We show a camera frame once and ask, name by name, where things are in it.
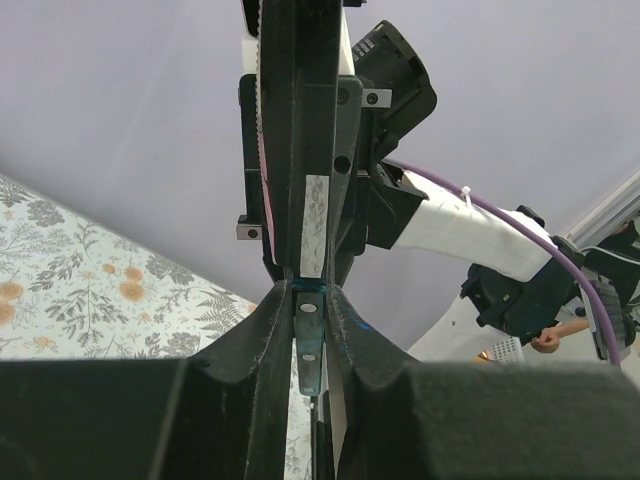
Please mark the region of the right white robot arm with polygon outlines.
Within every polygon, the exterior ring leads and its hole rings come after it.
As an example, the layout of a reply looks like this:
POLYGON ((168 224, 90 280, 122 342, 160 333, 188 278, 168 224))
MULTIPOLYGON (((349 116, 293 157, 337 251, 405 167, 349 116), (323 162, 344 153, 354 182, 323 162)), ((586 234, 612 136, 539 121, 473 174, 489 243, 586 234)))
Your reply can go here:
POLYGON ((239 86, 247 211, 274 280, 290 279, 297 351, 326 342, 326 291, 369 246, 424 249, 469 263, 449 310, 415 344, 426 360, 495 361, 552 328, 580 299, 579 325, 601 360, 625 355, 639 324, 585 253, 531 209, 484 204, 468 189, 390 159, 437 95, 412 45, 388 21, 349 38, 343 1, 247 1, 239 86))

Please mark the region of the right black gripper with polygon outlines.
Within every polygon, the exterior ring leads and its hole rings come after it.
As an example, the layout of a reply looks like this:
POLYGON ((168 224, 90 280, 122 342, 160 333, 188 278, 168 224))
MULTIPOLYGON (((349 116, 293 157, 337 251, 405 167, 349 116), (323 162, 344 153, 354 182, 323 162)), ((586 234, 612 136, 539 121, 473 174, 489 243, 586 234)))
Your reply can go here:
POLYGON ((341 1, 244 1, 242 9, 246 34, 238 101, 246 213, 238 220, 237 238, 260 240, 268 232, 271 263, 281 278, 295 278, 290 227, 302 83, 299 289, 324 294, 330 285, 344 285, 353 263, 353 169, 355 162, 358 169, 368 169, 370 160, 358 158, 358 142, 373 138, 373 127, 360 121, 400 99, 395 86, 393 95, 369 102, 375 93, 367 89, 362 94, 355 74, 369 80, 374 75, 357 62, 384 41, 397 41, 399 52, 407 55, 410 45, 388 20, 350 44, 341 1))

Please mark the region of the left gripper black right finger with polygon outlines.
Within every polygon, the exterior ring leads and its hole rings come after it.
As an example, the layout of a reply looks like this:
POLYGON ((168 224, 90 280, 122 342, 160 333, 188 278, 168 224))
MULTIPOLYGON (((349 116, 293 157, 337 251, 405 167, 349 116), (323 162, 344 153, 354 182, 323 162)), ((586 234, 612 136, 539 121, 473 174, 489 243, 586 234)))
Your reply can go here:
POLYGON ((618 368, 420 362, 328 289, 340 479, 635 479, 639 392, 618 368))

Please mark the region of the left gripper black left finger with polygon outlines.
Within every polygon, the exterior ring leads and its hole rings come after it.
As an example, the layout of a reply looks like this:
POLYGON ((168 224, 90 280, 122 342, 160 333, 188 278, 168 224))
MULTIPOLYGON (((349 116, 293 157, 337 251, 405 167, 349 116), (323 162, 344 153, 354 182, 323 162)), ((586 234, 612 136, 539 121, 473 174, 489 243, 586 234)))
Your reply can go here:
POLYGON ((188 358, 5 361, 5 479, 280 479, 292 287, 188 358))

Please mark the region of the teal handled knife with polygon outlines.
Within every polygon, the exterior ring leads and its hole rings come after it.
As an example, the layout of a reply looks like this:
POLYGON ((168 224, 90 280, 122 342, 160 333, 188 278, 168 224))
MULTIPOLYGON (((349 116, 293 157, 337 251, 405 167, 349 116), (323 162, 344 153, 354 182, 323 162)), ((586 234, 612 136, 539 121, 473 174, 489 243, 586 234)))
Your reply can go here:
POLYGON ((300 277, 294 281, 294 329, 299 389, 309 397, 321 390, 328 207, 329 178, 308 175, 302 212, 300 277))

